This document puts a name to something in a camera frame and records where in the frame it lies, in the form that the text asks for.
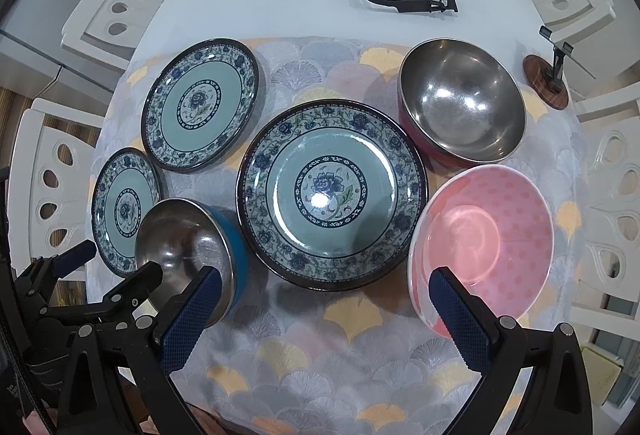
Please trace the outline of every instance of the bowl rim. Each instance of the bowl rim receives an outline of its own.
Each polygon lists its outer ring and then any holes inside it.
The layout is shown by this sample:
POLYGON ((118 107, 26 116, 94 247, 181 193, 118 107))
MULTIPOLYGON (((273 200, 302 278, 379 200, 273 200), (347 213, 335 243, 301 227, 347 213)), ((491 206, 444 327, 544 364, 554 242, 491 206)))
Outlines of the bowl rim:
POLYGON ((496 162, 500 162, 502 160, 507 159, 509 156, 511 156, 511 154, 513 154, 513 152, 515 152, 517 150, 517 148, 520 146, 520 143, 522 142, 522 139, 524 138, 524 134, 527 130, 527 107, 524 104, 524 98, 522 97, 522 92, 520 91, 520 88, 518 86, 518 84, 516 83, 516 80, 513 79, 513 76, 511 75, 511 73, 509 72, 509 70, 501 63, 499 62, 495 56, 491 53, 489 53, 489 51, 483 49, 482 47, 479 47, 478 45, 476 45, 475 43, 471 43, 470 41, 465 41, 465 40, 459 40, 458 38, 446 38, 446 37, 442 37, 442 38, 431 38, 430 40, 426 40, 423 41, 422 43, 418 43, 418 45, 415 45, 414 47, 412 47, 412 49, 404 56, 404 58, 402 59, 402 63, 400 63, 400 69, 398 71, 398 96, 400 98, 400 102, 401 102, 401 112, 404 112, 404 114, 407 116, 407 118, 410 120, 411 125, 414 127, 415 131, 420 134, 422 136, 423 139, 426 139, 430 145, 432 145, 434 148, 436 148, 438 151, 443 152, 445 155, 449 155, 459 161, 463 161, 465 163, 468 163, 472 166, 485 166, 485 165, 489 165, 489 164, 495 164, 496 162), (422 47, 423 45, 427 44, 427 43, 431 43, 432 41, 441 41, 441 40, 446 40, 446 41, 457 41, 459 43, 464 43, 466 45, 471 45, 472 47, 475 47, 478 50, 481 50, 482 52, 484 52, 485 54, 487 54, 489 57, 491 57, 492 59, 495 60, 495 62, 498 63, 498 65, 500 65, 500 67, 502 67, 504 69, 504 71, 507 73, 507 75, 509 76, 509 78, 511 79, 511 81, 513 82, 513 85, 515 86, 516 90, 518 91, 518 95, 520 97, 520 103, 522 104, 522 113, 524 115, 524 128, 522 129, 522 134, 520 135, 518 142, 515 144, 515 146, 511 149, 510 152, 507 152, 506 154, 504 154, 502 157, 499 158, 495 158, 492 160, 478 160, 478 159, 471 159, 468 157, 464 157, 463 155, 459 155, 459 154, 454 154, 453 152, 450 152, 447 148, 445 148, 443 145, 441 145, 438 141, 436 141, 435 139, 433 139, 430 134, 428 134, 415 120, 414 117, 411 115, 411 112, 409 112, 408 108, 407 108, 407 103, 406 103, 406 99, 404 97, 404 91, 402 90, 402 70, 404 70, 404 64, 406 63, 407 59, 409 56, 411 56, 411 54, 418 49, 419 47, 422 47))
MULTIPOLYGON (((213 216, 212 213, 210 213, 210 211, 207 210, 202 203, 200 203, 200 202, 198 202, 196 200, 188 199, 188 198, 184 198, 184 197, 168 197, 166 199, 163 199, 163 200, 159 201, 157 204, 152 206, 151 209, 146 213, 145 217, 140 222, 140 227, 142 227, 143 222, 149 216, 149 214, 151 213, 152 209, 160 206, 163 202, 165 203, 165 202, 176 202, 176 201, 182 201, 182 202, 189 203, 190 205, 192 205, 195 208, 199 209, 207 217, 207 219, 209 219, 209 221, 213 224, 213 226, 215 227, 216 231, 220 235, 220 238, 222 239, 222 243, 225 246, 226 255, 227 255, 227 258, 229 260, 229 275, 230 275, 230 284, 231 284, 231 287, 232 287, 232 292, 231 292, 231 295, 230 295, 229 303, 226 304, 225 310, 222 313, 222 315, 220 316, 220 318, 218 318, 214 322, 209 322, 209 320, 207 320, 207 324, 206 324, 205 328, 208 328, 208 327, 214 325, 215 323, 220 322, 220 320, 222 320, 226 316, 226 314, 228 314, 228 312, 231 310, 231 307, 233 306, 234 299, 235 299, 235 296, 236 296, 236 290, 237 290, 236 280, 238 278, 238 274, 237 274, 237 271, 236 271, 236 263, 235 263, 234 253, 233 253, 233 250, 231 250, 231 248, 230 248, 231 241, 230 241, 228 235, 226 234, 226 231, 225 231, 224 227, 218 222, 218 219, 215 218, 215 216, 213 216)), ((137 248, 138 248, 138 237, 136 237, 136 248, 134 250, 136 255, 138 254, 138 249, 137 248)), ((140 266, 138 266, 138 257, 136 256, 136 268, 139 269, 143 265, 144 265, 144 263, 142 263, 140 266)), ((152 298, 151 298, 151 294, 152 293, 149 294, 149 298, 148 298, 149 303, 151 304, 151 307, 153 307, 156 310, 156 312, 158 312, 158 307, 156 307, 156 305, 153 303, 152 298)))
MULTIPOLYGON (((453 176, 451 179, 449 179, 448 181, 446 181, 446 183, 444 183, 442 186, 440 186, 437 191, 433 194, 433 197, 431 197, 431 199, 427 202, 427 205, 424 207, 424 209, 422 210, 422 213, 420 215, 420 218, 418 219, 417 223, 415 224, 415 229, 414 229, 414 234, 411 237, 411 243, 409 244, 409 252, 407 254, 407 285, 408 285, 408 290, 409 290, 409 297, 411 298, 411 305, 414 306, 414 311, 417 314, 418 318, 420 318, 420 320, 427 325, 432 331, 435 332, 435 330, 433 330, 433 328, 431 327, 431 325, 429 325, 425 320, 424 320, 424 314, 423 312, 418 312, 418 309, 420 309, 421 307, 418 307, 415 304, 414 301, 414 295, 412 292, 412 277, 411 277, 411 269, 413 267, 414 264, 414 256, 415 256, 415 244, 418 241, 418 233, 420 232, 422 226, 424 225, 424 221, 426 220, 426 216, 429 212, 429 209, 431 208, 431 203, 433 203, 436 198, 438 197, 438 195, 440 195, 440 193, 447 187, 450 186, 450 184, 452 184, 453 182, 455 182, 456 180, 460 179, 462 176, 465 176, 466 174, 468 174, 470 171, 484 171, 484 170, 490 170, 491 168, 497 168, 498 170, 506 170, 506 171, 511 171, 514 174, 516 174, 516 176, 522 177, 524 179, 527 180, 527 182, 529 182, 529 184, 531 185, 531 187, 533 188, 534 192, 537 193, 537 195, 540 197, 540 199, 542 199, 542 202, 545 206, 547 215, 548 215, 548 220, 549 220, 549 226, 551 227, 551 254, 549 255, 549 263, 548 263, 548 268, 546 268, 546 276, 545 276, 545 283, 549 278, 549 272, 551 271, 551 264, 554 261, 554 251, 555 251, 555 247, 556 247, 556 232, 554 230, 554 223, 553 223, 553 215, 551 213, 551 209, 549 209, 548 204, 546 203, 546 200, 543 196, 543 194, 540 192, 540 189, 533 183, 533 181, 531 179, 529 179, 529 177, 527 177, 524 173, 519 172, 518 170, 516 170, 515 168, 512 168, 511 166, 505 166, 504 164, 482 164, 480 166, 474 166, 472 168, 469 168, 468 170, 464 170, 458 174, 456 174, 455 176, 453 176)), ((522 315, 526 314, 529 312, 529 310, 531 309, 531 307, 533 306, 533 304, 538 300, 540 294, 542 294, 542 290, 545 287, 545 283, 543 283, 540 286, 540 290, 538 291, 538 293, 532 298, 531 303, 529 304, 529 306, 527 306, 526 310, 522 313, 522 315)))

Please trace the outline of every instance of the ceramic plate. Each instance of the ceramic plate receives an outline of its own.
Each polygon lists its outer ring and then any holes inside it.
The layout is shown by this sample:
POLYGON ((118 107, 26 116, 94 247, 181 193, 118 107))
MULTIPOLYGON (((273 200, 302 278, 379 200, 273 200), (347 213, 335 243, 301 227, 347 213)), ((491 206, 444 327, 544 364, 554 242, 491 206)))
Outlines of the ceramic plate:
POLYGON ((172 60, 142 111, 142 141, 154 161, 189 171, 215 159, 246 124, 258 92, 258 63, 234 40, 204 41, 172 60))
POLYGON ((140 150, 119 150, 100 171, 91 202, 91 225, 100 256, 114 274, 125 277, 136 270, 140 222, 159 200, 158 174, 140 150))
POLYGON ((284 279, 348 290, 406 256, 427 199, 420 157, 373 108, 319 100, 290 108, 247 150, 238 214, 260 259, 284 279))

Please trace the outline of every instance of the tablecloth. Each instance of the tablecloth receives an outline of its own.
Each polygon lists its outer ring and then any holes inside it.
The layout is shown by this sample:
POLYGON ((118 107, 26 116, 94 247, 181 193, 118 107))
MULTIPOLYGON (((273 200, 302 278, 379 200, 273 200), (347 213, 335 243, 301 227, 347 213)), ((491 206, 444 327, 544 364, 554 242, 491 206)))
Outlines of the tablecloth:
MULTIPOLYGON (((164 172, 168 196, 225 208, 235 219, 234 189, 251 138, 291 105, 348 98, 398 119, 396 81, 408 48, 330 38, 244 40, 260 65, 264 94, 230 151, 191 174, 164 172)), ((90 195, 105 161, 140 140, 140 115, 150 86, 170 56, 132 64, 113 96, 95 150, 90 195)), ((512 75, 522 82, 522 73, 512 75)), ((504 164, 531 179, 553 215, 554 258, 538 300, 520 318, 553 329, 568 318, 584 243, 587 202, 582 176, 586 144, 571 108, 546 106, 520 85, 527 108, 522 144, 504 164)), ((434 165, 430 192, 450 174, 434 165)), ((90 234, 90 219, 87 232, 90 234)), ((90 301, 120 278, 99 260, 87 270, 90 301)), ((138 314, 149 311, 148 304, 138 314)), ((250 257, 247 288, 236 307, 205 330, 186 366, 172 380, 186 401, 259 434, 439 434, 464 404, 479 376, 453 342, 414 313, 406 263, 360 290, 328 293, 295 287, 250 257)), ((495 433, 504 433, 520 402, 523 372, 495 433)))

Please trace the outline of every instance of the blue bowl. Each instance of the blue bowl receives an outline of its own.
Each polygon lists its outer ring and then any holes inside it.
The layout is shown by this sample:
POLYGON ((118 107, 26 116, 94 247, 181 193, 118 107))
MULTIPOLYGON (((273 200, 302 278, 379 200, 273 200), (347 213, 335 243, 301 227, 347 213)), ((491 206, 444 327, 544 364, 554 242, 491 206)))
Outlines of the blue bowl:
POLYGON ((204 265, 220 271, 222 295, 207 327, 238 303, 246 284, 246 250, 238 228, 193 200, 170 198, 153 206, 140 224, 135 253, 138 267, 148 261, 162 267, 162 283, 149 297, 156 310, 181 293, 204 265))

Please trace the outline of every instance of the screw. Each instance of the screw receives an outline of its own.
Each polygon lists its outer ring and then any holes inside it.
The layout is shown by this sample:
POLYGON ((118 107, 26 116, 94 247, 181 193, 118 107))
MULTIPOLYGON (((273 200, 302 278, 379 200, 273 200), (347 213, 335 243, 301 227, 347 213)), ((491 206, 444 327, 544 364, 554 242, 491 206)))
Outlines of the screw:
POLYGON ((565 336, 571 336, 574 333, 574 328, 569 323, 562 323, 560 325, 560 332, 565 336))
POLYGON ((518 323, 511 316, 500 317, 500 325, 506 329, 514 329, 518 323))
POLYGON ((82 325, 78 329, 78 336, 80 336, 81 338, 86 338, 89 334, 91 334, 93 330, 94 329, 92 328, 91 325, 82 325))
POLYGON ((151 316, 140 316, 140 318, 136 320, 136 326, 139 329, 146 329, 147 327, 151 326, 151 323, 153 322, 154 319, 151 316))

